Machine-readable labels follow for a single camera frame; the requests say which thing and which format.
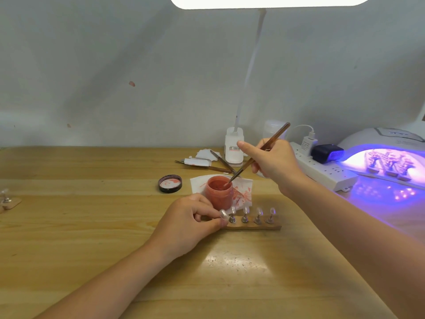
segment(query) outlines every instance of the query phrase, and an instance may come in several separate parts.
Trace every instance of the white paper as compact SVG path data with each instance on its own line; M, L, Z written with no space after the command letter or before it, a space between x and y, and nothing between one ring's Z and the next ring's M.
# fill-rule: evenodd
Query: white paper
M214 176L223 176L231 178L231 176L226 176L223 174L211 174L206 176L200 176L190 179L190 184L192 185L192 193L201 193L204 195L205 185L209 178ZM244 207L252 206L252 180L236 178L233 180L233 206L236 207L236 210L243 209Z
M197 165L201 167L210 167L211 161L205 160L205 159L197 159L197 158L185 158L184 159L185 165Z
M215 152L218 156L221 157L221 154L219 152ZM196 158L199 159L207 159L210 161L217 161L218 159L210 152L210 149L203 149L199 150L199 152L196 154Z

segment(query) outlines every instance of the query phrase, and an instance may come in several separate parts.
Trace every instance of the wooden tabletop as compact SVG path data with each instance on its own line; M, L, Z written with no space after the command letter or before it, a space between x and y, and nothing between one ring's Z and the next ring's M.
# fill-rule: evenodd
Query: wooden tabletop
M168 205L191 193L190 178L217 173L174 162L197 151L0 151L0 188L23 199L0 214L0 318L32 318L141 246ZM157 182L170 173L183 188L163 194ZM271 180L243 176L254 179L253 207L275 207L282 229L206 238L158 274L124 318L394 318ZM403 187L388 186L362 177L348 199L425 241L425 192L395 203L390 198Z

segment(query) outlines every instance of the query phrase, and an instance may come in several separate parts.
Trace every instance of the gray wall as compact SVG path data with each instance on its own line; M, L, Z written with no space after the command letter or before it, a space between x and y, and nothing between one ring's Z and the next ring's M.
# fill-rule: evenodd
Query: gray wall
M268 118L322 143L416 120L424 13L425 0L269 10L246 139ZM223 145L257 20L170 0L0 0L0 145Z

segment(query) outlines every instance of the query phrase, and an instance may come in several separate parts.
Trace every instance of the power strip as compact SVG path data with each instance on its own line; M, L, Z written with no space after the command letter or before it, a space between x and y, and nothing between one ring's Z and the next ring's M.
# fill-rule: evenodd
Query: power strip
M301 146L298 143L291 142L295 157L301 170L311 179L321 183L332 191L348 192L359 178L354 172L339 166L335 161L321 164L311 156L305 156L301 153Z

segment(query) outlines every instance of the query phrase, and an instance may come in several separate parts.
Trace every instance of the hand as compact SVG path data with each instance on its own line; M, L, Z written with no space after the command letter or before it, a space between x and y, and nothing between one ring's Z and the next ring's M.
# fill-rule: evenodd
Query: hand
M201 216L211 220L201 222ZM175 259L192 250L204 237L225 227L227 220L200 193L174 201L159 221L148 240Z
M260 170L264 176L271 178L278 184L281 193L289 196L291 181L304 179L306 175L298 166L294 150L289 142L279 139L272 145L270 151L260 150L259 148L268 140L262 139L256 147L249 143L238 141L238 147L255 160L251 165L253 173L257 173Z

